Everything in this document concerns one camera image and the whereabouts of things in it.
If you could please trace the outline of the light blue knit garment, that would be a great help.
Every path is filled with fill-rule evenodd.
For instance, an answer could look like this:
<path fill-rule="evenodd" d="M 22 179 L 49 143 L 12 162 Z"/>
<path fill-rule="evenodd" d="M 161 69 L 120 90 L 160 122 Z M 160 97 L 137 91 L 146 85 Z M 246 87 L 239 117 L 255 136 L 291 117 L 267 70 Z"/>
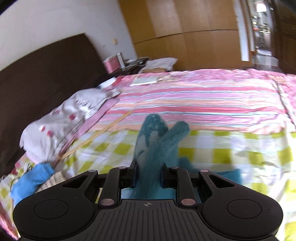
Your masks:
<path fill-rule="evenodd" d="M 33 195 L 53 174 L 54 169 L 50 163 L 39 163 L 13 185 L 11 197 L 16 206 L 23 199 Z"/>

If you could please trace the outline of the beige plaid folded garment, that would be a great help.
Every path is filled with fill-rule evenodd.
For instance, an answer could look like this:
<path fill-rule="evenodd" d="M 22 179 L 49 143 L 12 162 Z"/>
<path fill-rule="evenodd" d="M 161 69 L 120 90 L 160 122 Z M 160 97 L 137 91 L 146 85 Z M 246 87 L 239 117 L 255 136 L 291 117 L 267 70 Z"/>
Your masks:
<path fill-rule="evenodd" d="M 67 173 L 67 172 L 64 172 L 64 171 L 59 171 L 59 172 L 56 172 L 54 173 L 47 181 L 45 181 L 45 183 L 43 183 L 35 193 L 38 193 L 38 192 L 41 192 L 45 189 L 48 189 L 52 186 L 55 186 L 59 183 L 62 183 L 70 178 L 72 178 L 73 175 Z"/>

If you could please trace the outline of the pink storage box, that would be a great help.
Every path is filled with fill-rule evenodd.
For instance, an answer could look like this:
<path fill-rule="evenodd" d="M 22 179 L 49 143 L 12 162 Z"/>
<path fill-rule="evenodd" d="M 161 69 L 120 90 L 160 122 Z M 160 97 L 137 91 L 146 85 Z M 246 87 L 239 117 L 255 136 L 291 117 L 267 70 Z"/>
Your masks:
<path fill-rule="evenodd" d="M 103 64 L 108 73 L 113 73 L 118 69 L 125 68 L 125 62 L 122 58 L 121 52 L 103 60 Z"/>

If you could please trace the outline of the wooden wardrobe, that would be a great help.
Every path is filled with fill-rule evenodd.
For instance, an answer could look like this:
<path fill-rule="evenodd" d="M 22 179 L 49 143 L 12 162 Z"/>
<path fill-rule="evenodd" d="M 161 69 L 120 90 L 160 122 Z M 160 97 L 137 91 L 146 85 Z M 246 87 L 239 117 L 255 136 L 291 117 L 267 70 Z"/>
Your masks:
<path fill-rule="evenodd" d="M 175 57 L 176 70 L 251 66 L 246 1 L 119 1 L 139 57 Z"/>

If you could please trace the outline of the wooden stick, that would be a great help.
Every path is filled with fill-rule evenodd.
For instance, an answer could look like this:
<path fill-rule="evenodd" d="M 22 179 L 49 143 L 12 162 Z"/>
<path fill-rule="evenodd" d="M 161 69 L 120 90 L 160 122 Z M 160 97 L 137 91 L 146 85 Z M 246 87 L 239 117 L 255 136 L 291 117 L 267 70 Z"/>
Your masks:
<path fill-rule="evenodd" d="M 86 141 L 80 143 L 79 145 L 77 145 L 75 148 L 73 148 L 72 150 L 64 153 L 63 155 L 59 155 L 58 160 L 63 160 L 66 157 L 70 156 L 71 154 L 73 154 L 74 152 L 76 152 L 78 149 L 82 148 L 84 145 L 92 142 L 96 137 L 98 137 L 99 135 L 101 135 L 102 133 L 106 132 L 107 130 L 109 130 L 111 127 L 113 127 L 115 124 L 119 123 L 120 121 L 122 121 L 124 118 L 126 118 L 127 116 L 129 116 L 130 114 L 132 114 L 133 111 L 128 111 L 127 113 L 125 113 L 124 115 L 122 115 L 121 117 L 119 117 L 118 119 L 116 119 L 115 121 L 113 121 L 112 123 L 110 123 L 109 125 L 107 125 L 106 127 L 104 127 L 102 130 L 99 130 L 98 132 L 94 133 L 90 138 L 88 138 Z"/>

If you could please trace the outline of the dark wooden headboard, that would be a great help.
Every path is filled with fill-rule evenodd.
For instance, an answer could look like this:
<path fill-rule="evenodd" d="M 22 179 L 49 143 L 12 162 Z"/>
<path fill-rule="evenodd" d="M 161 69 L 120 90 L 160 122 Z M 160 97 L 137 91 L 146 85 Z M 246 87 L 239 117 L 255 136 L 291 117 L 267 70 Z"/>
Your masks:
<path fill-rule="evenodd" d="M 24 128 L 81 89 L 97 87 L 107 71 L 85 34 L 40 48 L 1 71 L 1 175 L 23 155 Z"/>

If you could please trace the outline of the white pillow with pink dots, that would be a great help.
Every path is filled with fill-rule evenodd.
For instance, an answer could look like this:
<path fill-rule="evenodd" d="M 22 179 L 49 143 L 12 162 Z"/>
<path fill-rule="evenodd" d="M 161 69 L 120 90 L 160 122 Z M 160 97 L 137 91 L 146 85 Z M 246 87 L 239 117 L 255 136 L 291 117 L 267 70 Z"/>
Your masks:
<path fill-rule="evenodd" d="M 49 114 L 30 123 L 20 138 L 20 147 L 35 163 L 55 162 L 69 145 L 87 132 L 113 107 L 118 89 L 84 89 L 73 94 Z"/>

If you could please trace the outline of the dark nightstand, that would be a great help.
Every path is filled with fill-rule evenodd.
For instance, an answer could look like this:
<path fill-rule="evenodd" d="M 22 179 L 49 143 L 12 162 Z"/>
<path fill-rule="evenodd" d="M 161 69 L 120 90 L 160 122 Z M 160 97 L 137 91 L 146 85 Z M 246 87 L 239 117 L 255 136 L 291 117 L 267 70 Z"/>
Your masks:
<path fill-rule="evenodd" d="M 147 61 L 151 60 L 149 57 L 141 57 L 136 60 L 133 60 L 131 63 L 125 66 L 125 68 L 119 68 L 118 70 L 110 73 L 110 77 L 118 77 L 118 76 L 125 76 L 125 75 L 134 75 L 137 74 L 142 68 L 145 67 Z"/>

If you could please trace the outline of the dark wooden door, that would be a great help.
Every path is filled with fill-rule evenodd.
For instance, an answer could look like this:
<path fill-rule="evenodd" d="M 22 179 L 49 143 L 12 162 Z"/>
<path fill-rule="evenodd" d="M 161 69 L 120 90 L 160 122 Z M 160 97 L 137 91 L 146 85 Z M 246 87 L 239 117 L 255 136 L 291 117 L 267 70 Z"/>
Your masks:
<path fill-rule="evenodd" d="M 295 74 L 295 1 L 271 1 L 270 7 L 278 66 L 284 73 Z"/>

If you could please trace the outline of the white paper on bed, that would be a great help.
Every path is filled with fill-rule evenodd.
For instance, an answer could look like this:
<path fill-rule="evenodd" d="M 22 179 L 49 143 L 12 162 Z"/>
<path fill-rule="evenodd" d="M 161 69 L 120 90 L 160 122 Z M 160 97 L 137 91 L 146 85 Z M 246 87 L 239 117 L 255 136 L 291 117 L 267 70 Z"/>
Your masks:
<path fill-rule="evenodd" d="M 137 77 L 133 80 L 133 82 L 130 84 L 130 86 L 154 84 L 157 82 L 159 82 L 159 77 L 157 77 L 157 76 Z"/>

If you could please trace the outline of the teal knit sweater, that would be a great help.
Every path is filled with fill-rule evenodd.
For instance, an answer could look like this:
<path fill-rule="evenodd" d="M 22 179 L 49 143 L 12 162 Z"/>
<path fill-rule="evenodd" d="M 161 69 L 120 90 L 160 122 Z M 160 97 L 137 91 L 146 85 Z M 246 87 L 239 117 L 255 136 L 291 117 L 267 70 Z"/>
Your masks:
<path fill-rule="evenodd" d="M 122 199 L 175 199 L 175 190 L 161 187 L 161 170 L 163 164 L 168 167 L 180 167 L 189 173 L 197 174 L 187 157 L 178 156 L 179 142 L 190 132 L 184 121 L 168 128 L 158 114 L 148 115 L 140 128 L 135 144 L 133 158 L 138 165 L 138 179 L 135 188 L 121 191 Z"/>

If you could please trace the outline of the pink and green checked bedspread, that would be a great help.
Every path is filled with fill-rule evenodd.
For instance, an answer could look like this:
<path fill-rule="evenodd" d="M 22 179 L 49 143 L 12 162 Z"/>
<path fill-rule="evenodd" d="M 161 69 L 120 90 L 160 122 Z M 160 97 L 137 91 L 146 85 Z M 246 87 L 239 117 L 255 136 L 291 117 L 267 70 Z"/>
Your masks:
<path fill-rule="evenodd" d="M 295 240 L 295 76 L 202 69 L 118 77 L 82 90 L 23 131 L 25 154 L 1 181 L 1 228 L 14 239 L 15 205 L 85 171 L 139 165 L 123 198 L 173 198 L 163 164 L 208 169 L 276 200 L 279 240 Z"/>

